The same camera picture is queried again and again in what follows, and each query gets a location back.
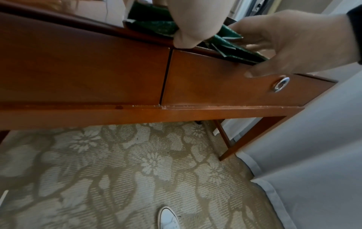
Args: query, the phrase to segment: drawer pull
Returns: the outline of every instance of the drawer pull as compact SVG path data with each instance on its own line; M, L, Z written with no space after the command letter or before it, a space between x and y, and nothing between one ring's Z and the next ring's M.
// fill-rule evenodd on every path
M285 88L285 86L289 83L290 78L289 77L284 77L283 79L281 79L279 82L277 82L274 87L273 87L273 91L274 92L279 92L281 91L283 88Z

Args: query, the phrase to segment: human hand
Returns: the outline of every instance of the human hand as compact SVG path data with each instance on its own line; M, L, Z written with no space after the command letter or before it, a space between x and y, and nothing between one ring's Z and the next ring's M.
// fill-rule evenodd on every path
M347 15L281 11L246 17L229 26L252 51L274 49L270 60L251 67L246 77L322 71L361 60Z
M153 0L168 5L180 28L173 37L176 48L190 49L218 33L235 0Z

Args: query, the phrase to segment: beige carpet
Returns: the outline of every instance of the beige carpet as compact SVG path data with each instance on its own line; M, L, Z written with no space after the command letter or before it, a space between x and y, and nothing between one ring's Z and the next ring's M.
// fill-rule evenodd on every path
M282 228L208 122L12 131L0 145L0 228Z

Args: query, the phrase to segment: white sneaker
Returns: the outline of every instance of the white sneaker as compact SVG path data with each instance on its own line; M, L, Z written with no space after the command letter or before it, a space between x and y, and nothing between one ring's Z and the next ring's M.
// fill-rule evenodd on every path
M163 207L158 212L158 229L180 229L177 216L171 208Z

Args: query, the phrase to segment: desk drawer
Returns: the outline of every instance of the desk drawer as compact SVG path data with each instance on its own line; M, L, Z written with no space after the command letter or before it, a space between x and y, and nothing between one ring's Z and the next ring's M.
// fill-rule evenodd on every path
M169 48L0 13L0 103L158 105Z
M175 50L172 54L162 105L303 106L335 83L288 75L279 92L280 75L245 78L249 65Z

